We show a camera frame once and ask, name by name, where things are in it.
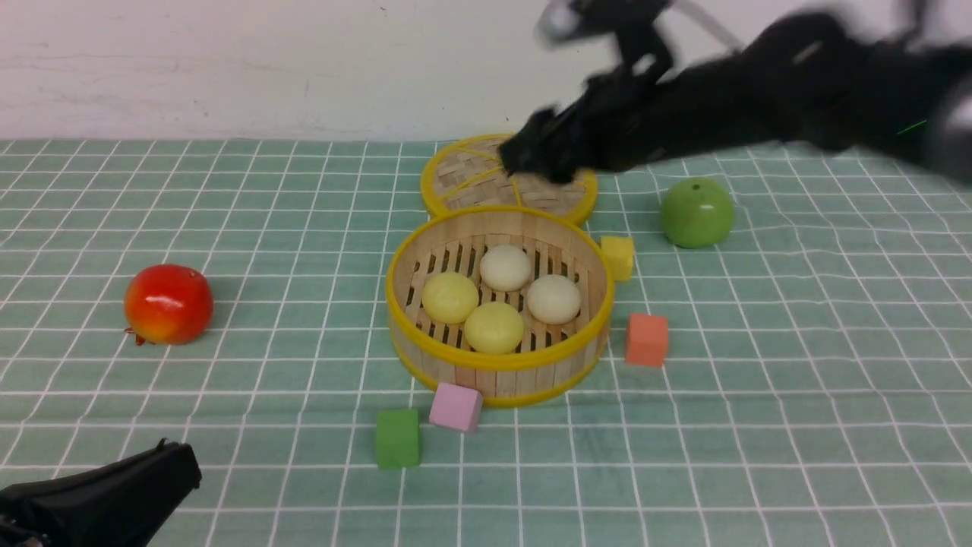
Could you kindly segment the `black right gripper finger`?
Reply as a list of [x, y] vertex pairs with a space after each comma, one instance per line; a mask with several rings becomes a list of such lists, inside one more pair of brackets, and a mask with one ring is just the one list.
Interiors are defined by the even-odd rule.
[[506, 174], [548, 172], [545, 141], [556, 120], [555, 108], [538, 109], [528, 117], [520, 131], [497, 146], [497, 156]]
[[532, 136], [532, 173], [555, 185], [568, 185], [587, 169], [588, 152], [582, 129], [539, 129]]

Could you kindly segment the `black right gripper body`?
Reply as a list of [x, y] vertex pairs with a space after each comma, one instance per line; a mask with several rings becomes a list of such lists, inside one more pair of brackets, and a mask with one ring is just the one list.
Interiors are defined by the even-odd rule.
[[558, 129], [586, 132], [587, 169], [621, 172], [683, 158], [684, 79], [641, 84], [598, 74], [559, 111]]

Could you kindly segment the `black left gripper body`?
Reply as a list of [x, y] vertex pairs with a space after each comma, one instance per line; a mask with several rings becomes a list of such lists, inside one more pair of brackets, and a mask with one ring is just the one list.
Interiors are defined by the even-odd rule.
[[197, 455], [161, 439], [97, 470], [1, 492], [3, 546], [146, 546], [199, 488]]

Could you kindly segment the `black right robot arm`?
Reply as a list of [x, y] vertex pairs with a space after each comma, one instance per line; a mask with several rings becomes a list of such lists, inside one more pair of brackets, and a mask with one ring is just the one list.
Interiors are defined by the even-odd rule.
[[532, 113], [497, 147], [501, 166], [565, 185], [580, 170], [798, 142], [883, 153], [969, 185], [970, 42], [924, 44], [928, 6], [913, 1], [910, 27], [875, 41], [836, 10], [793, 11], [749, 45], [674, 71], [655, 25], [664, 2], [553, 1], [539, 21], [546, 41], [611, 35], [620, 62], [565, 109]]

